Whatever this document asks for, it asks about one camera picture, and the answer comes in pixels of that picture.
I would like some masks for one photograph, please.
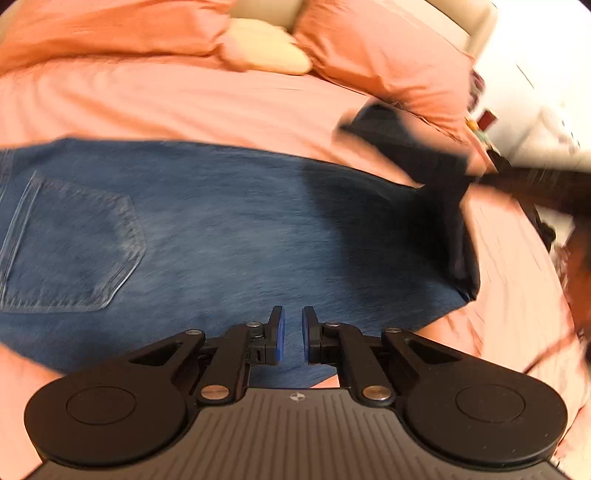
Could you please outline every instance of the black circular pad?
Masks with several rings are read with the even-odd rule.
[[[133,394],[123,388],[95,387],[74,395],[66,410],[81,423],[109,425],[129,417],[135,405]]]
[[[472,385],[458,393],[457,407],[464,415],[487,423],[515,420],[525,409],[525,400],[502,385]]]
[[[46,385],[28,403],[25,425],[42,457],[107,467],[168,445],[183,427],[186,410],[170,381],[150,367],[134,365],[129,371],[73,374]]]
[[[509,467],[549,457],[566,426],[560,396],[535,378],[480,362],[421,379],[405,402],[410,429],[462,463]]]

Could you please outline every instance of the denim fabric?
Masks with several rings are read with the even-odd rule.
[[[60,140],[0,152],[0,341],[62,372],[190,327],[286,313],[285,360],[251,385],[307,387],[301,309],[377,335],[465,304],[420,192],[306,158],[189,142]]]

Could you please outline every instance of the logo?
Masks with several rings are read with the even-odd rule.
[[[296,403],[299,403],[301,401],[304,401],[306,399],[306,396],[303,393],[296,392],[290,395],[290,399]]]

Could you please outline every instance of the cream pillow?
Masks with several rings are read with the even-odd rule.
[[[283,28],[261,20],[232,18],[220,48],[222,59],[234,70],[303,75],[312,62]]]

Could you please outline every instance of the white wall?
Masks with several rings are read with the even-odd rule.
[[[511,155],[540,106],[562,100],[576,100],[573,123],[586,131],[579,125],[587,121],[579,105],[581,98],[591,102],[591,13],[578,0],[493,1],[498,25],[476,64],[486,81],[479,110],[489,108],[499,117],[491,140]]]

